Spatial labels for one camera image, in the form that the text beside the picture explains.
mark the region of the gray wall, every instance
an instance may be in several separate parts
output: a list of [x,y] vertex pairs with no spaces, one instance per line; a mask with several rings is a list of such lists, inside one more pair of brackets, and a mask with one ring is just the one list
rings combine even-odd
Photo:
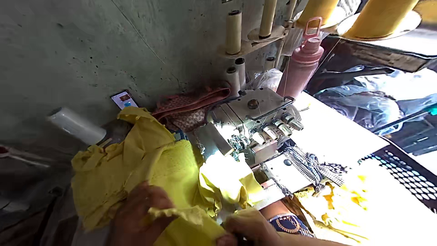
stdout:
[[[278,0],[281,23],[287,0]],[[264,0],[3,0],[0,3],[0,142],[77,144],[45,122],[67,106],[96,124],[114,119],[110,96],[128,89],[153,109],[171,95],[220,79],[230,60],[225,16],[243,10],[243,37],[259,26]],[[275,45],[246,56],[250,71]]]

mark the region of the hand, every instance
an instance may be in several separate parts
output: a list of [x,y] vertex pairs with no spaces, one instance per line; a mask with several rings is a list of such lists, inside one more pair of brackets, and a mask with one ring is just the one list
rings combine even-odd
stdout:
[[167,193],[160,187],[142,182],[128,195],[112,221],[107,246],[153,245],[175,218],[157,218],[144,225],[149,208],[173,208]]
[[255,245],[275,246],[280,244],[280,236],[274,227],[256,209],[249,208],[230,215],[223,223],[223,227],[230,234],[217,239],[217,246],[237,246],[235,235],[242,235]]

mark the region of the pink water bottle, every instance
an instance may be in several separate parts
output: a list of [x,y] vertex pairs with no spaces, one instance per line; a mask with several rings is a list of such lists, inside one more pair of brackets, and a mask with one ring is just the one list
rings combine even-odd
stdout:
[[[308,24],[310,21],[319,21],[317,32],[307,34]],[[293,51],[288,62],[288,67],[282,74],[281,81],[276,93],[280,96],[290,96],[296,98],[305,90],[309,79],[314,74],[319,65],[319,60],[323,54],[323,48],[320,46],[322,40],[318,38],[320,26],[322,25],[321,17],[314,17],[308,20],[302,45]]]

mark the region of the metal grate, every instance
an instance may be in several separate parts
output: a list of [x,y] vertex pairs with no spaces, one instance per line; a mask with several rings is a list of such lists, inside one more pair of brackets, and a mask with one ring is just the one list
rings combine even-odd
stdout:
[[358,163],[369,158],[378,160],[380,166],[386,168],[412,195],[437,214],[437,176],[394,145],[367,155]]

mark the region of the pink patterned fabric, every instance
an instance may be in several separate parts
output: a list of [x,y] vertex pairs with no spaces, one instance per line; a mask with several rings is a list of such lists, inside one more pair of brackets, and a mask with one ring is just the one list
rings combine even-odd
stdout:
[[229,88],[207,88],[201,94],[186,93],[167,96],[167,101],[158,103],[158,108],[152,115],[165,124],[168,129],[190,132],[204,123],[208,106],[227,98],[231,91]]

